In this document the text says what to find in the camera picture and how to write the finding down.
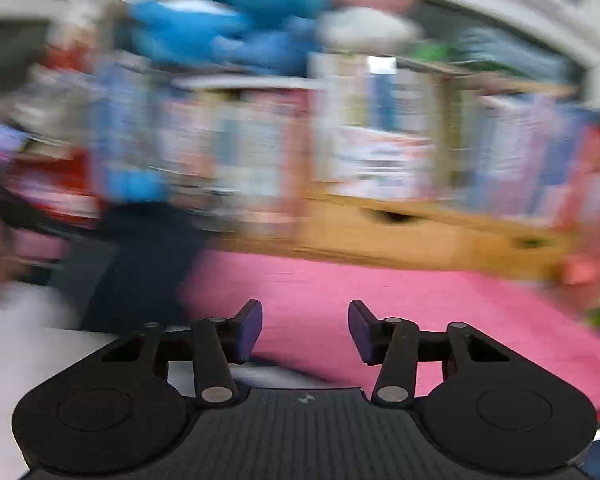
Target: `pink carpet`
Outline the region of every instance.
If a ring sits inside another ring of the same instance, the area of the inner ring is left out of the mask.
[[[365,301],[379,318],[407,318],[423,330],[464,321],[578,387],[600,409],[600,334],[515,283],[468,272],[213,252],[184,294],[195,317],[230,317],[248,299],[260,300],[264,327],[255,351],[367,392],[378,368],[362,363],[349,337],[350,300]],[[416,394],[441,380],[440,364],[421,364]]]

